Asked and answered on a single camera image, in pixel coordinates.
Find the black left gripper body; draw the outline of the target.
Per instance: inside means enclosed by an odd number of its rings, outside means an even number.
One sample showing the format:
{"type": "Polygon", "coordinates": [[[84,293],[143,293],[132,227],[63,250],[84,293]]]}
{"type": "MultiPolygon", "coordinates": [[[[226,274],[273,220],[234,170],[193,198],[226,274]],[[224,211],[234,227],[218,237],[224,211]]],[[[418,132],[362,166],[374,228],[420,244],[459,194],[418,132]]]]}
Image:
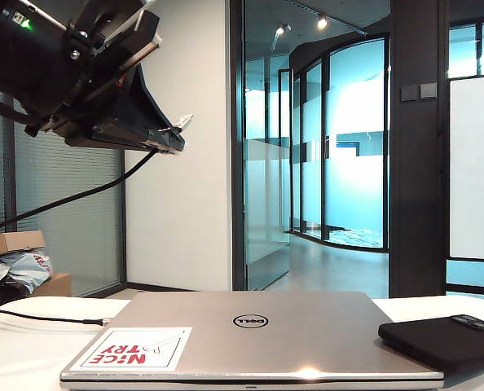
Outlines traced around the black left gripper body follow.
{"type": "Polygon", "coordinates": [[[159,46],[158,22],[149,1],[87,1],[63,29],[42,15],[31,21],[41,69],[24,108],[39,119],[26,132],[90,137],[114,87],[159,46]]]}

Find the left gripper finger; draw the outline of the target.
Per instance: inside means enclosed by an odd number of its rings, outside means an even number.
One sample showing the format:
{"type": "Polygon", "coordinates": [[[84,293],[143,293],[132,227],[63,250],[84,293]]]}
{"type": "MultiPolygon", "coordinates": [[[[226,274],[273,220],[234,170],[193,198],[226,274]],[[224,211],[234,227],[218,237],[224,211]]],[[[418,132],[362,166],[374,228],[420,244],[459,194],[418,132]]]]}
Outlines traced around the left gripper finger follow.
{"type": "Polygon", "coordinates": [[[121,149],[134,151],[156,150],[165,154],[179,153],[179,140],[165,137],[144,140],[126,140],[119,138],[90,138],[83,134],[75,134],[67,137],[65,143],[71,147],[89,147],[102,149],[121,149]]]}
{"type": "Polygon", "coordinates": [[[172,125],[146,87],[143,70],[138,65],[126,75],[121,88],[114,87],[110,103],[95,122],[90,138],[126,140],[178,139],[184,145],[182,129],[172,125]]]}

